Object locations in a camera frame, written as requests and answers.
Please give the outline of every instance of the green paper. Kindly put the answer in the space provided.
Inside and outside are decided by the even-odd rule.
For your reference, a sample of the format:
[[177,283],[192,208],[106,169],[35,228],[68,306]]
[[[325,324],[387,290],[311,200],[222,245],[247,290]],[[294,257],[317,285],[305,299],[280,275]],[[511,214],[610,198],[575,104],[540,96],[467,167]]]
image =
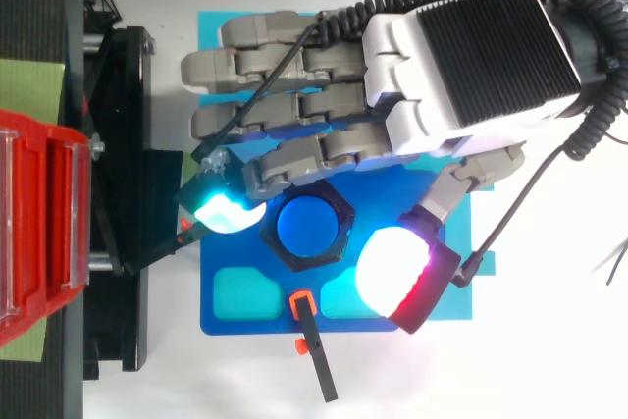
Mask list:
[[46,339],[46,321],[46,318],[40,319],[24,334],[0,348],[0,360],[40,362]]
[[[0,109],[19,112],[39,122],[57,123],[65,66],[0,59]],[[40,362],[46,318],[0,348],[0,360]]]
[[0,109],[57,123],[64,65],[0,59]]

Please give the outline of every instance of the black hexagonal ring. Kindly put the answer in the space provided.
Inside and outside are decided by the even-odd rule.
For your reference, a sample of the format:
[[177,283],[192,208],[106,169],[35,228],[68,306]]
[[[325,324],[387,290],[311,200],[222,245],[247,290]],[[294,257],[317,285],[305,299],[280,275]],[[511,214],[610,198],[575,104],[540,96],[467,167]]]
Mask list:
[[[280,240],[277,229],[282,210],[291,201],[302,196],[312,196],[325,201],[334,210],[338,219],[338,232],[334,242],[323,253],[311,257],[301,257],[287,250]],[[301,272],[342,260],[354,220],[355,210],[329,182],[317,181],[309,185],[293,185],[277,198],[267,202],[259,236],[288,268],[293,272]]]

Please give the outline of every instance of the white table surface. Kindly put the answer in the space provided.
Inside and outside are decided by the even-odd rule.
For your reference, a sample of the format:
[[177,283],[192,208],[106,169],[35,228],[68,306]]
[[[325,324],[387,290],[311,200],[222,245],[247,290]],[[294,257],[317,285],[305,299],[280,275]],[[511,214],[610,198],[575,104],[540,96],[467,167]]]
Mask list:
[[[200,10],[316,11],[357,0],[115,0],[157,40],[150,143],[193,147],[181,58]],[[628,138],[628,120],[613,131]],[[528,160],[473,195],[479,245],[539,162],[577,125],[531,139]],[[497,240],[497,275],[474,282],[473,321],[429,322],[414,336],[323,335],[340,399],[325,404],[295,335],[209,337],[199,327],[199,247],[151,268],[148,360],[137,373],[101,363],[84,417],[234,419],[626,418],[628,261],[596,266],[628,237],[628,147],[603,142],[583,163],[560,157]]]

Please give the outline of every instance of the red plastic cap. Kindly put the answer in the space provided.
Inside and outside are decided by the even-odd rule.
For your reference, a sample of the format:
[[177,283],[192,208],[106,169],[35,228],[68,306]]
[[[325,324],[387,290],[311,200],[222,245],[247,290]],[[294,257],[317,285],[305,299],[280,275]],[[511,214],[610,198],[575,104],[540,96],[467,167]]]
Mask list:
[[192,227],[192,223],[186,218],[181,218],[180,223],[182,231],[187,231]]
[[307,348],[307,342],[304,338],[295,340],[294,346],[296,347],[296,353],[298,353],[299,355],[305,355],[310,351],[309,348]]

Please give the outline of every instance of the gray plastic part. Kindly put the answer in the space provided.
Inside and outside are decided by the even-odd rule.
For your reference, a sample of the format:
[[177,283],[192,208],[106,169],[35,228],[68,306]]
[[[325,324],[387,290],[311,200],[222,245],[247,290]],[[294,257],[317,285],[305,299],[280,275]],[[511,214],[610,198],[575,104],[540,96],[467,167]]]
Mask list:
[[369,171],[414,159],[393,155],[384,123],[358,123],[347,130],[285,141],[243,169],[246,194],[268,200],[291,185],[306,185],[346,171]]
[[255,89],[264,79],[260,74],[242,76],[236,72],[236,58],[226,49],[190,53],[181,61],[185,85],[202,93],[237,93]]
[[[255,90],[290,49],[265,44],[258,49],[210,49],[190,53],[181,62],[183,84],[195,92],[237,93]],[[366,72],[359,43],[341,43],[327,49],[305,48],[286,66],[270,92],[326,87],[331,83],[362,80]]]
[[324,71],[331,83],[361,80],[366,73],[364,52],[360,43],[339,43],[326,49],[306,49],[305,71]]
[[264,44],[294,44],[303,31],[314,23],[314,17],[296,12],[274,12],[237,17],[221,27],[226,48],[257,49]]
[[[218,132],[242,106],[226,102],[200,108],[191,119],[191,134],[204,139]],[[231,130],[225,143],[244,140],[288,139],[324,131],[336,123],[371,120],[361,83],[330,85],[321,92],[269,95],[260,100]]]
[[419,205],[444,223],[466,193],[505,179],[519,169],[525,159],[522,145],[474,154],[445,166]]

